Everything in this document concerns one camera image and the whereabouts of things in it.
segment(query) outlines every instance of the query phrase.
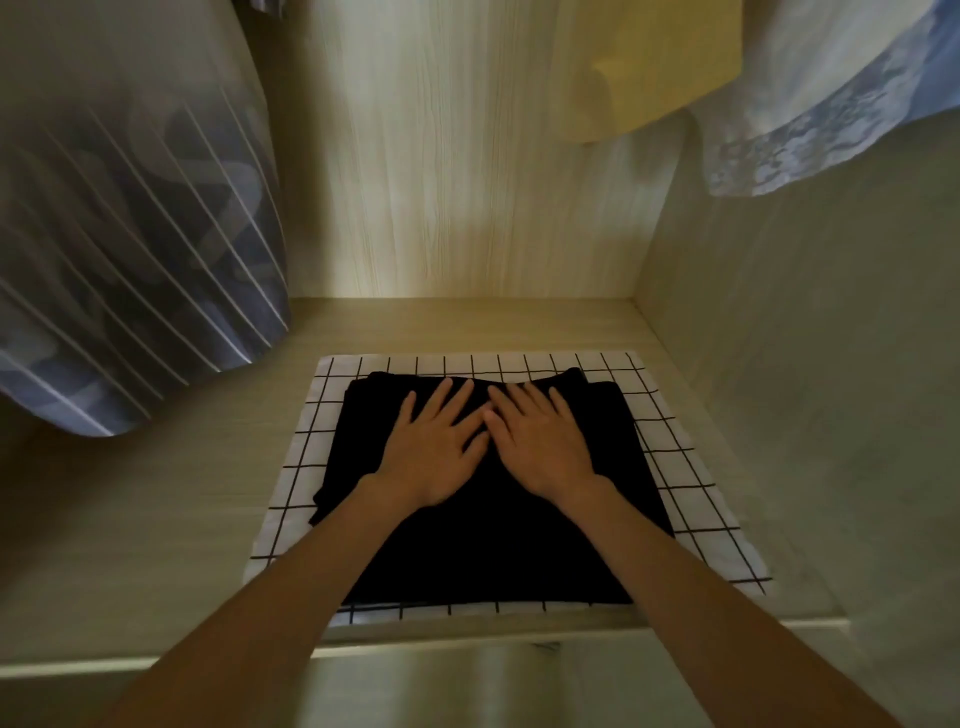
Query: shelf surface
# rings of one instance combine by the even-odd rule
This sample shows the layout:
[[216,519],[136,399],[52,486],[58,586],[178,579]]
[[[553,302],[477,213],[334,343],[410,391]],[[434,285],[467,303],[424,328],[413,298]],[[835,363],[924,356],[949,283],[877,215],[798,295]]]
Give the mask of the shelf surface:
[[[301,299],[293,311],[262,361],[181,393],[150,425],[107,440],[44,426],[0,464],[0,666],[149,661],[232,595],[330,353],[636,350],[771,566],[779,591],[761,604],[782,619],[839,617],[632,303]],[[516,617],[359,625],[316,654],[644,626],[627,607]]]

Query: white cloth with black grid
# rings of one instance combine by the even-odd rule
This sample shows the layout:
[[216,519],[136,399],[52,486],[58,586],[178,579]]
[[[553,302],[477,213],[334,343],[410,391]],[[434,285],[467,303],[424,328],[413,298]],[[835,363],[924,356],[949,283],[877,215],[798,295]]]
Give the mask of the white cloth with black grid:
[[[527,381],[570,367],[589,381],[615,381],[634,415],[637,437],[657,482],[677,541],[749,596],[769,594],[773,580],[746,540],[657,383],[635,352],[484,352],[453,354],[337,354],[320,360],[307,390],[296,431],[280,469],[260,533],[244,570],[246,583],[309,530],[313,495],[323,486],[326,458],[349,384],[371,372],[423,376],[478,376]],[[589,609],[579,602],[490,602],[405,607],[344,605],[330,626],[442,619],[476,614],[515,614]]]

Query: hanging clothes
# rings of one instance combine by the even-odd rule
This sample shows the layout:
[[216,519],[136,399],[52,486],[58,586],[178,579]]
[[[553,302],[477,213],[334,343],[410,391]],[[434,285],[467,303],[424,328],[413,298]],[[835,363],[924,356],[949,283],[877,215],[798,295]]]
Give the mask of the hanging clothes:
[[[750,24],[744,76],[689,107],[704,142],[710,193],[767,194],[855,157],[906,121],[956,106],[956,6],[952,0],[768,3],[767,14]],[[816,32],[805,17],[818,21]],[[792,44],[791,52],[780,51],[797,69],[792,80],[783,59],[771,61],[777,35]]]
[[740,73],[742,0],[562,0],[550,126],[591,142],[649,124]]
[[0,392],[82,435],[253,362],[290,310],[263,98],[219,0],[0,25]]

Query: wood grain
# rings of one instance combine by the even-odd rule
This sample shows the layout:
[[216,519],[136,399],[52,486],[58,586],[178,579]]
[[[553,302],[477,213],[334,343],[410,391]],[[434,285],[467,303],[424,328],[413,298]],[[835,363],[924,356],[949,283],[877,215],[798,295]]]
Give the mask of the wood grain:
[[960,716],[958,156],[947,112],[717,199],[694,137],[636,298],[916,724]]
[[294,295],[629,298],[682,144],[547,130],[559,0],[243,12]]

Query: folded black shirt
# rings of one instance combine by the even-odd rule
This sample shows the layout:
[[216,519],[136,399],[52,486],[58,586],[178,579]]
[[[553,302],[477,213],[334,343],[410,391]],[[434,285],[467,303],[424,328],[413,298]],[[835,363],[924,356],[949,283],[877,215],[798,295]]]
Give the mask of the folded black shirt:
[[[453,377],[451,395],[466,381]],[[400,403],[417,392],[414,415],[439,377],[375,372],[351,383],[314,496],[321,521],[380,465]],[[614,382],[588,383],[570,369],[537,386],[564,396],[584,433],[593,468],[613,481],[641,513],[673,535],[636,435],[633,415]],[[477,379],[463,415],[488,400]],[[636,558],[645,558],[638,553]],[[493,601],[584,601],[625,604],[627,593],[580,530],[555,506],[523,489],[491,443],[473,477],[440,505],[421,508],[376,553],[347,604],[456,604]]]

